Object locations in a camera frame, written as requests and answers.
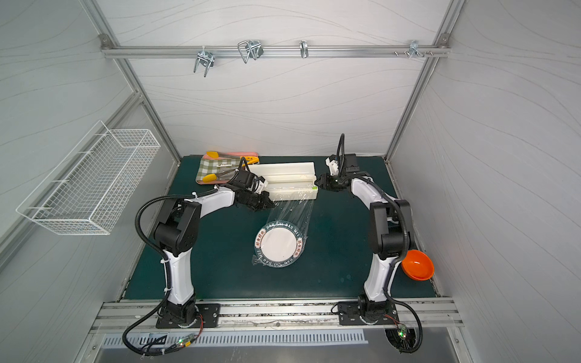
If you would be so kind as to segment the clear plastic wrap sheet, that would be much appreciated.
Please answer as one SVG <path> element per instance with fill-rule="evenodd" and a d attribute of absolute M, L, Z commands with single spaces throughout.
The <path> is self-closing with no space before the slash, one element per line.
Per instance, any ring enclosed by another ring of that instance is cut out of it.
<path fill-rule="evenodd" d="M 252 263 L 273 269 L 294 264 L 303 254 L 314 200 L 280 201 L 254 238 Z"/>

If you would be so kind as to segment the white plate green rim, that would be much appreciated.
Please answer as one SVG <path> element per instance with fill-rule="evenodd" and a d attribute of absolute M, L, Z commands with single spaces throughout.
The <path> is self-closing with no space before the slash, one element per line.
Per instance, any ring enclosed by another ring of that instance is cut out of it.
<path fill-rule="evenodd" d="M 268 222 L 254 238 L 254 265 L 282 269 L 292 265 L 304 252 L 307 238 L 294 224 Z"/>

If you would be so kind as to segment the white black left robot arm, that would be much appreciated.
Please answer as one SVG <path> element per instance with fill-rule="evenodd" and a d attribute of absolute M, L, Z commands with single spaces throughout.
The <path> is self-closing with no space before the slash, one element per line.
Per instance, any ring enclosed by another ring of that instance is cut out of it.
<path fill-rule="evenodd" d="M 154 227 L 166 273 L 167 298 L 161 316 L 175 325 L 189 326 L 198 318 L 192 283 L 191 254 L 198 239 L 201 219 L 218 210 L 242 204 L 251 210 L 268 210 L 270 200 L 266 178 L 240 170 L 227 183 L 202 195 L 165 196 Z"/>

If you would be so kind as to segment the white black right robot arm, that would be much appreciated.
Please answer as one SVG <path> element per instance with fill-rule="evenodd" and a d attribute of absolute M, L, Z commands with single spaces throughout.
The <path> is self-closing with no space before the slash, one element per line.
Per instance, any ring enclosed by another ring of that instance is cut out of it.
<path fill-rule="evenodd" d="M 358 306 L 362 321 L 375 324 L 395 305 L 391 287 L 412 244 L 408 227 L 411 208 L 406 201 L 388 195 L 367 172 L 360 171 L 355 154 L 333 154 L 325 164 L 328 172 L 317 178 L 317 187 L 327 191 L 348 190 L 369 211 L 367 241 L 373 257 Z"/>

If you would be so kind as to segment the cream plastic wrap dispenser box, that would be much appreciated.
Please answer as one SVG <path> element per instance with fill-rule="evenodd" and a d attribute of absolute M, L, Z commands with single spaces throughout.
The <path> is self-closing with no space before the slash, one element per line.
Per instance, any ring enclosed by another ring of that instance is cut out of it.
<path fill-rule="evenodd" d="M 265 191 L 273 202 L 311 201 L 317 198 L 313 162 L 250 165 L 250 171 L 266 181 Z"/>

